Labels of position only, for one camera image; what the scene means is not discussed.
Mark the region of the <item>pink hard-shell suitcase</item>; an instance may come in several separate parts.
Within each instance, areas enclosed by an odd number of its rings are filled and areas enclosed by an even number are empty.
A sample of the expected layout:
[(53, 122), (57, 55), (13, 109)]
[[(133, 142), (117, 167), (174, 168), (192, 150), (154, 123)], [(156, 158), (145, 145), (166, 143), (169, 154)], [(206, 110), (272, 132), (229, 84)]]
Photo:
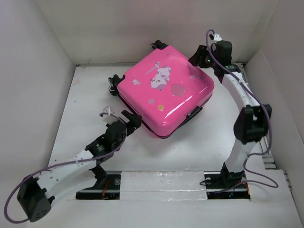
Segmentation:
[(139, 115), (151, 133), (165, 139), (202, 110), (214, 81), (174, 47), (157, 40), (151, 48), (122, 77), (108, 79), (109, 91)]

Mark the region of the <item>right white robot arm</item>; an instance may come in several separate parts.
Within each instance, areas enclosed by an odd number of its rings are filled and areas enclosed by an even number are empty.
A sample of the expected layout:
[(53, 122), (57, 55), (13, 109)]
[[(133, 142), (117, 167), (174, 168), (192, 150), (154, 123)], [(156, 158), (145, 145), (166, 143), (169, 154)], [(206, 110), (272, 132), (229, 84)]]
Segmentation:
[(255, 145), (271, 133), (272, 107), (262, 104), (245, 83), (240, 68), (231, 62), (232, 44), (217, 41), (210, 46), (200, 45), (189, 58), (194, 67), (212, 68), (219, 82), (235, 101), (239, 115), (234, 123), (235, 143), (220, 171), (220, 183), (225, 187), (245, 181), (246, 164)]

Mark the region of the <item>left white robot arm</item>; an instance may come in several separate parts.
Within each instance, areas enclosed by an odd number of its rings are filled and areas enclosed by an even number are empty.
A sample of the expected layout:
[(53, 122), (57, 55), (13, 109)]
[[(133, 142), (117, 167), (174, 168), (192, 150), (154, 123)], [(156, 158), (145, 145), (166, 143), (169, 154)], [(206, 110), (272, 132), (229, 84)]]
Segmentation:
[(112, 158), (114, 153), (120, 150), (126, 137), (142, 124), (142, 118), (139, 115), (126, 110), (121, 113), (127, 121), (113, 113), (101, 113), (100, 116), (112, 117), (114, 121), (107, 123), (105, 133), (88, 144), (70, 161), (52, 165), (23, 179), (17, 200), (29, 222), (42, 219), (72, 190), (84, 189), (83, 184), (72, 182), (85, 172), (88, 172), (88, 179), (93, 187), (101, 188), (105, 185), (107, 173), (101, 164)]

